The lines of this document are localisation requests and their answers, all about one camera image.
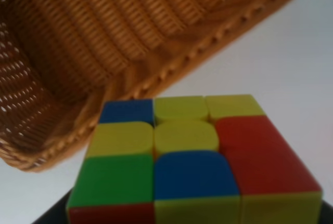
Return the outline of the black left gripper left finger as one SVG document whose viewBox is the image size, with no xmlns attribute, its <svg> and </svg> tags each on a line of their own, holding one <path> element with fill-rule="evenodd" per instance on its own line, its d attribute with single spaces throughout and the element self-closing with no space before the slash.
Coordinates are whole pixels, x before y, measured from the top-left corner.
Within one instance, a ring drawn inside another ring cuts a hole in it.
<svg viewBox="0 0 333 224">
<path fill-rule="evenodd" d="M 57 203 L 55 203 L 49 210 L 47 210 L 32 224 L 68 224 L 67 217 L 67 202 L 71 191 L 66 193 Z"/>
</svg>

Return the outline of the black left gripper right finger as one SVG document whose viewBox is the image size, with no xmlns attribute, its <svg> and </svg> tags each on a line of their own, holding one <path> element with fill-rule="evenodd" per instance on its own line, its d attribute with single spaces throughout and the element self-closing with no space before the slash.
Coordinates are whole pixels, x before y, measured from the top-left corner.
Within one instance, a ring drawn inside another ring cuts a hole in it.
<svg viewBox="0 0 333 224">
<path fill-rule="evenodd" d="M 333 224 L 333 208 L 326 201 L 322 202 L 321 224 Z"/>
</svg>

